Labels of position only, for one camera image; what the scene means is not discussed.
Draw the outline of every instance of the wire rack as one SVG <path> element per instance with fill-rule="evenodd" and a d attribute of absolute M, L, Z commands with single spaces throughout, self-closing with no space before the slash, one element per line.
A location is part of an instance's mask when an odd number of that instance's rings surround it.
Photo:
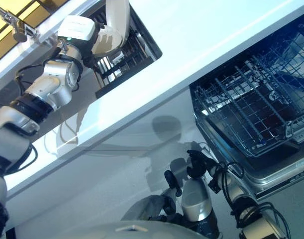
<path fill-rule="evenodd" d="M 149 35 L 132 8 L 129 36 L 126 43 L 113 55 L 98 57 L 96 73 L 100 89 L 97 98 L 117 87 L 160 57 L 160 49 Z M 105 7 L 90 16 L 95 22 L 106 24 Z"/>
<path fill-rule="evenodd" d="M 244 63 L 234 66 L 233 74 L 196 87 L 202 113 L 247 156 L 258 157 L 289 139 L 302 142 L 304 34 Z"/>

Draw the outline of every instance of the dishwasher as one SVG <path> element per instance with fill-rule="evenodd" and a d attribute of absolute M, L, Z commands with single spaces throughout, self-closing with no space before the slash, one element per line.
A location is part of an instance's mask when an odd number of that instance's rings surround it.
<path fill-rule="evenodd" d="M 304 178 L 304 15 L 190 85 L 218 161 L 239 162 L 258 200 Z"/>

